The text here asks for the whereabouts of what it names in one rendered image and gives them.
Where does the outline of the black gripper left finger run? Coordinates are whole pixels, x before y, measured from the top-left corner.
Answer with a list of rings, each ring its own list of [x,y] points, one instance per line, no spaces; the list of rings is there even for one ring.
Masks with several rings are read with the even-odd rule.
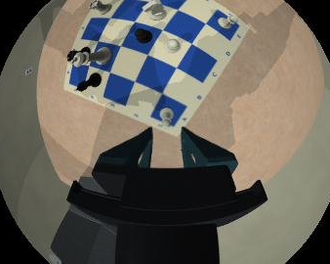
[[[128,167],[150,167],[152,141],[152,127],[148,127],[138,136],[100,154],[97,162],[120,164]],[[142,158],[139,163],[141,155]]]

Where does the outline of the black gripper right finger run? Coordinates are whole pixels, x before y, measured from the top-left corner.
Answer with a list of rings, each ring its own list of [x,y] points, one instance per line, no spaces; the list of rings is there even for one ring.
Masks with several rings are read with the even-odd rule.
[[[234,153],[195,135],[183,126],[181,142],[184,167],[227,165],[232,175],[238,165]]]

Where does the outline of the blue and cream chessboard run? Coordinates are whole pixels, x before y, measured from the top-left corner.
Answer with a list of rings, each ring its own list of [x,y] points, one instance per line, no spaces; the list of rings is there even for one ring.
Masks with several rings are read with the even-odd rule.
[[[63,89],[178,137],[201,105],[250,28],[237,17],[229,29],[219,18],[236,17],[214,0],[160,0],[167,15],[149,18],[143,6],[152,0],[100,0],[110,4],[104,15],[91,9],[71,51],[89,47],[111,50],[105,65],[68,62]],[[135,36],[138,28],[152,33],[148,43]],[[181,45],[177,53],[164,49],[167,40]],[[83,92],[76,88],[98,73],[102,82]],[[171,126],[164,128],[160,111],[170,108]]]

